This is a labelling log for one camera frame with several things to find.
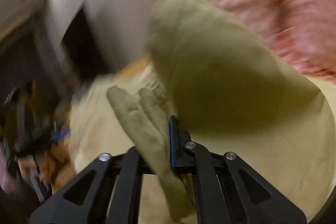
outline olive green fabric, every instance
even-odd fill
[[[238,153],[312,219],[335,169],[334,116],[320,89],[204,0],[158,0],[149,49],[192,139]]]

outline triangular cutout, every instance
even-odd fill
[[[247,193],[253,204],[259,204],[271,197],[255,179],[253,179],[245,170],[239,170],[239,174],[245,184]]]
[[[63,195],[63,198],[77,206],[83,205],[95,176],[96,172],[92,170],[75,185],[73,185],[69,190],[67,190]]]

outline silver rivet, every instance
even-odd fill
[[[196,144],[194,142],[187,142],[185,144],[185,147],[188,149],[194,149],[196,147]]]
[[[99,160],[100,161],[108,161],[109,159],[111,158],[111,155],[110,154],[107,154],[107,153],[103,153],[99,156]]]
[[[227,158],[228,160],[235,160],[237,158],[237,155],[236,153],[228,152],[225,154],[225,158]]]

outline metal screw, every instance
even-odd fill
[[[107,153],[103,153],[99,156],[99,160],[100,161],[108,161],[109,159],[111,158],[111,155],[110,154],[107,154]]]
[[[194,142],[187,142],[185,144],[185,147],[188,149],[194,149],[196,147],[196,144]]]
[[[236,153],[228,152],[225,154],[225,158],[227,158],[228,160],[235,160],[237,158],[237,155]]]

